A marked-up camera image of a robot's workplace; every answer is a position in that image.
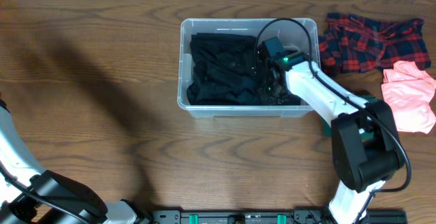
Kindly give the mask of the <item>large black garment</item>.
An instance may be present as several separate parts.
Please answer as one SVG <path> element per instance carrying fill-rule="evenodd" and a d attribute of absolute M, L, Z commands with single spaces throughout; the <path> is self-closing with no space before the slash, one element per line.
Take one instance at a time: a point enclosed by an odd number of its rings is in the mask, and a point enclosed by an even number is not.
<path fill-rule="evenodd" d="M 193 83 L 187 88 L 192 106 L 258 106 L 253 47 L 255 37 L 222 33 L 191 36 Z"/>

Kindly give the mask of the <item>pink garment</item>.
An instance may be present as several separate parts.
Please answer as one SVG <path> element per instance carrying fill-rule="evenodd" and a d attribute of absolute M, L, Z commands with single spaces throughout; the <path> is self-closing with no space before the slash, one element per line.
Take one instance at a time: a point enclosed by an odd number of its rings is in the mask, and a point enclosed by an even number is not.
<path fill-rule="evenodd" d="M 392 69 L 385 69 L 381 91 L 398 131 L 428 134 L 432 130 L 435 113 L 430 102 L 435 95 L 435 79 L 414 62 L 397 61 Z"/>

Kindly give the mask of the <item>dark teal garment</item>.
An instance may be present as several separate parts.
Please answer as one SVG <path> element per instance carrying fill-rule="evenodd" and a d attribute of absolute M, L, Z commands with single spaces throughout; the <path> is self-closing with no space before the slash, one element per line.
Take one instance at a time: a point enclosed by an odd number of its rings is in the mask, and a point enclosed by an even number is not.
<path fill-rule="evenodd" d="M 299 106 L 301 98 L 291 93 L 272 93 L 261 92 L 259 94 L 260 101 L 263 106 Z"/>

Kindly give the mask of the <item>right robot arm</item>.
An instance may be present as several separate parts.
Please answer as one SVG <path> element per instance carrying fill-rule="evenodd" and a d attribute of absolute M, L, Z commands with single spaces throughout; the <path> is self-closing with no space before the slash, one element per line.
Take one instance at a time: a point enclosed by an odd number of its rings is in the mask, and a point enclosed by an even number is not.
<path fill-rule="evenodd" d="M 332 159 L 339 177 L 325 221 L 367 221 L 367 207 L 387 180 L 410 161 L 400 143 L 392 109 L 370 103 L 337 84 L 311 52 L 286 50 L 276 37 L 256 42 L 255 59 L 268 74 L 268 87 L 280 87 L 308 103 L 330 126 Z"/>

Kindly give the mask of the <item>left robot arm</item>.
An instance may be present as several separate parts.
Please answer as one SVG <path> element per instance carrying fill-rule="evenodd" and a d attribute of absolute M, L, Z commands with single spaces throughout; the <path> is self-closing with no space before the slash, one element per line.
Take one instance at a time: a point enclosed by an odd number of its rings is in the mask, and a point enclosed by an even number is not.
<path fill-rule="evenodd" d="M 37 209 L 50 210 L 38 223 L 151 223 L 152 216 L 122 199 L 104 202 L 88 186 L 44 168 L 1 102 L 1 222 L 32 223 Z"/>

